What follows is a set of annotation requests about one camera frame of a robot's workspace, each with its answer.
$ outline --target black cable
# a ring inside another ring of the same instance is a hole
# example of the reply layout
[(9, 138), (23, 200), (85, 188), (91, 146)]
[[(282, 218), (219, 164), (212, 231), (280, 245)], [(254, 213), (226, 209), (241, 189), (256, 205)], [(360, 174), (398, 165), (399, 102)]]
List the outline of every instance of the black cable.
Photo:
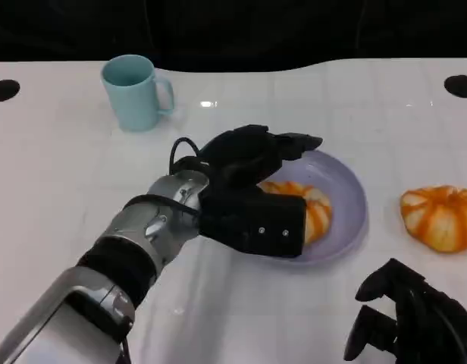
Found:
[(141, 202), (160, 202), (162, 205), (171, 207), (172, 209), (179, 210), (181, 212), (185, 212), (189, 215), (192, 216), (198, 216), (199, 212), (196, 211), (195, 209), (192, 209), (191, 207), (188, 207), (182, 203), (179, 203), (178, 201), (175, 201), (173, 199), (170, 199), (168, 197), (160, 196), (160, 195), (154, 195), (151, 193), (148, 193), (146, 195), (139, 195), (136, 197), (133, 197), (126, 205), (124, 208), (127, 208), (131, 205), (141, 203)]
[(173, 171), (173, 165), (174, 165), (174, 155), (176, 154), (176, 149), (177, 147), (182, 143), (188, 143), (193, 151), (195, 152), (196, 155), (200, 153), (200, 149), (198, 149), (198, 146), (190, 139), (185, 136), (182, 136), (181, 138), (177, 139), (176, 142), (174, 142), (173, 146), (171, 147), (171, 152), (170, 152), (170, 174)]
[(121, 354), (116, 364), (132, 364), (132, 361), (130, 359), (129, 344), (127, 343), (127, 339), (124, 339), (124, 341), (121, 343)]

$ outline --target mug handle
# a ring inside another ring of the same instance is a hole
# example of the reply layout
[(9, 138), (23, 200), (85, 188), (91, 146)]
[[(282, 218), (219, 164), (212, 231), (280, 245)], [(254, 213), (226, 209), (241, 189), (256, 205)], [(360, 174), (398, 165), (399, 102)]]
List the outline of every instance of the mug handle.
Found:
[(166, 92), (170, 96), (170, 107), (169, 108), (160, 108), (158, 110), (158, 113), (161, 114), (161, 115), (171, 115), (171, 113), (174, 110), (173, 86), (171, 85), (171, 82), (169, 80), (167, 80), (166, 78), (164, 78), (164, 77), (156, 77), (155, 82), (165, 85)]

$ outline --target robotic hand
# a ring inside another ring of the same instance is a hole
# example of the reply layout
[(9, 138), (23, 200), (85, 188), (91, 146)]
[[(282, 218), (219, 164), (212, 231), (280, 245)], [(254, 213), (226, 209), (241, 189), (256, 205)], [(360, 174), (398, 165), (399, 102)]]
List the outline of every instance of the robotic hand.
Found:
[[(196, 155), (174, 162), (183, 141)], [(223, 133), (202, 150), (180, 138), (170, 174), (129, 201), (92, 249), (57, 278), (2, 342), (0, 364), (130, 362), (126, 336), (135, 309), (198, 234), (244, 253), (298, 256), (304, 200), (269, 195), (256, 184), (321, 142), (257, 125)]]
[(467, 364), (467, 311), (395, 259), (369, 275), (356, 294), (361, 302), (383, 295), (395, 302), (396, 320), (363, 306), (345, 348), (354, 360), (366, 344), (392, 353), (396, 364)]

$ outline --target white table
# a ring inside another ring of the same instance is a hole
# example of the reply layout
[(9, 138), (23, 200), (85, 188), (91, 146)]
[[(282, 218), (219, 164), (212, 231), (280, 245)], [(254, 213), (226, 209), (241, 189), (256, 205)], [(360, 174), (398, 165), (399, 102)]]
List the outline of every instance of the white table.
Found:
[[(139, 310), (134, 363), (338, 364), (363, 279), (390, 257), (467, 308), (467, 253), (442, 256), (404, 231), (410, 187), (467, 187), (467, 99), (443, 87), (467, 60), (333, 61), (270, 74), (169, 77), (178, 110), (125, 134), (99, 81), (101, 62), (0, 64), (21, 84), (0, 103), (0, 340), (132, 196), (167, 172), (180, 136), (200, 146), (240, 125), (324, 137), (368, 196), (363, 246), (323, 268), (259, 261), (197, 239)], [(393, 304), (372, 304), (393, 313)], [(393, 362), (366, 349), (363, 363)]]

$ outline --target purple plate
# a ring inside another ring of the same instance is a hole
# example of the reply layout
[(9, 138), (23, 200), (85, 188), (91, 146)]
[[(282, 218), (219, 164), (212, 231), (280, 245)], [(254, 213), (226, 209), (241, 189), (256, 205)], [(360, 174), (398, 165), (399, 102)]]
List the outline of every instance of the purple plate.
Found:
[(328, 233), (288, 262), (310, 265), (324, 262), (362, 242), (368, 227), (365, 191), (354, 173), (337, 159), (320, 151), (306, 152), (297, 161), (284, 162), (268, 180), (292, 180), (317, 187), (328, 196), (333, 207)]

